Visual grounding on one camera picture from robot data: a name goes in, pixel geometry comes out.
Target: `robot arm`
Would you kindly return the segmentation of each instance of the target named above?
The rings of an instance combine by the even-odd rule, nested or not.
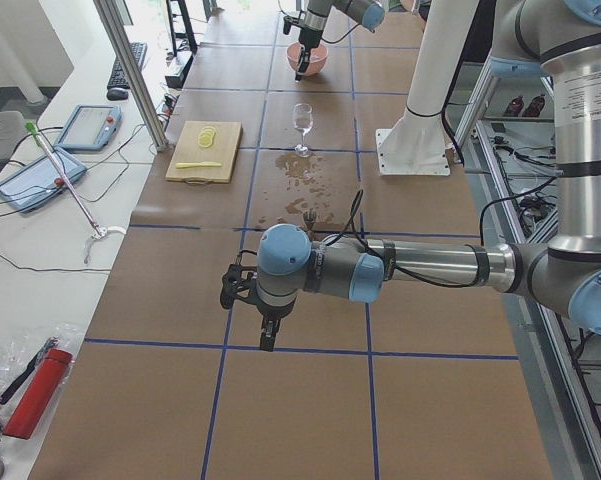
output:
[[[311,50],[320,45],[322,32],[327,26],[327,18],[332,6],[371,31],[380,25],[384,19],[384,9],[375,0],[310,0],[307,11],[301,12],[300,16],[285,16],[283,29],[285,35],[289,34],[292,26],[300,28],[298,36],[300,54],[296,70],[297,82],[302,80],[302,76],[309,67]]]
[[[453,0],[435,0],[436,12],[444,3],[453,13]],[[238,299],[262,313],[261,349],[273,349],[298,290],[372,302],[392,279],[491,286],[601,335],[601,0],[498,0],[496,17],[496,73],[537,74],[541,62],[554,79],[558,234],[548,244],[490,248],[338,237],[311,243],[298,227],[276,225],[262,237],[257,267],[243,267],[239,255],[223,277],[223,307]]]

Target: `yellow knife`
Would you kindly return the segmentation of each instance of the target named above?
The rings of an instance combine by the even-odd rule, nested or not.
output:
[[[194,168],[194,167],[221,167],[220,162],[193,162],[176,163],[176,168]]]

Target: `bowl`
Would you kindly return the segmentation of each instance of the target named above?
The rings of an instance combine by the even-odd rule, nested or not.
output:
[[[287,60],[289,60],[289,65],[296,71],[298,67],[298,55],[300,55],[300,43],[292,43],[287,48]],[[311,50],[311,58],[309,59],[309,66],[307,67],[307,71],[304,76],[308,77],[310,75],[315,75],[324,67],[324,64],[327,63],[327,57],[329,56],[329,51],[327,47],[325,47],[322,43],[318,45],[316,48]]]

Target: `black keyboard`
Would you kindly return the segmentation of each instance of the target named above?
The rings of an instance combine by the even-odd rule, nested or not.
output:
[[[142,69],[144,57],[147,54],[147,44],[142,42],[132,42],[130,45],[133,56],[136,57],[136,62],[138,63],[140,69]],[[107,83],[107,90],[113,87],[127,89],[131,88],[129,86],[129,82],[127,81],[127,77],[124,76],[124,71],[122,71],[120,60],[117,58],[116,61],[113,62],[113,67],[111,68],[111,76],[109,77],[109,82]]]

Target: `wine glass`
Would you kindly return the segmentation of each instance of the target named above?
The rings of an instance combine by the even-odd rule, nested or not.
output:
[[[295,146],[296,154],[299,157],[308,157],[311,150],[304,144],[304,136],[311,131],[313,127],[313,114],[311,105],[308,103],[298,103],[293,107],[293,128],[302,134],[302,142]]]

